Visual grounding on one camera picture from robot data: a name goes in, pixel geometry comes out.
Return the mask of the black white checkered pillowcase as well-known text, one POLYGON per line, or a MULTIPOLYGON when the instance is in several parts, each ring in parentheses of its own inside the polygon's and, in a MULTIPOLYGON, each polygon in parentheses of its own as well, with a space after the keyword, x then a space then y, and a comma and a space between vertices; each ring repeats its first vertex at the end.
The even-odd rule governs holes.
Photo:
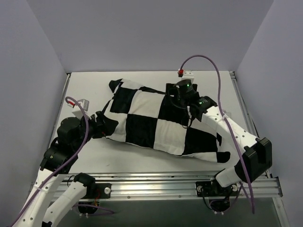
POLYGON ((109 82, 112 98, 102 112, 118 126, 107 139, 151 148, 177 157, 226 163, 229 151, 222 150, 222 137, 206 124, 191 121, 174 107, 164 92, 137 82, 118 79, 109 82))

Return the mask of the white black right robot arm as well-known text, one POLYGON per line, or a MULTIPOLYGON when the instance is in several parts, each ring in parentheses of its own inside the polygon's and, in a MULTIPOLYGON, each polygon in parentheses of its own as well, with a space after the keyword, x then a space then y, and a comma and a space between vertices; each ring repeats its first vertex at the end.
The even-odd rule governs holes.
POLYGON ((208 96, 200 96, 191 80, 166 84, 170 101, 190 112, 198 121, 215 130, 226 142, 236 148, 238 163, 217 173, 210 183, 215 195, 221 195, 227 187, 237 183, 251 183, 272 166, 272 143, 267 138, 258 138, 247 132, 225 115, 219 105, 208 96))

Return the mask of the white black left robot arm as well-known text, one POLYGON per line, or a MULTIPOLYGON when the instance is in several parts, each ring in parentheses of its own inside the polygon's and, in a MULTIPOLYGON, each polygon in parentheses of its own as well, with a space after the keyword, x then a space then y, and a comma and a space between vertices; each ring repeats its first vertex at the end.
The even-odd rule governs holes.
POLYGON ((68 189, 51 202, 84 145, 91 139, 112 134, 117 125, 117 121, 105 117, 101 111, 91 117, 83 115, 63 119, 57 129, 57 137, 44 153, 32 191, 12 226, 54 227, 80 199, 99 196, 101 192, 95 178, 79 173, 68 189))

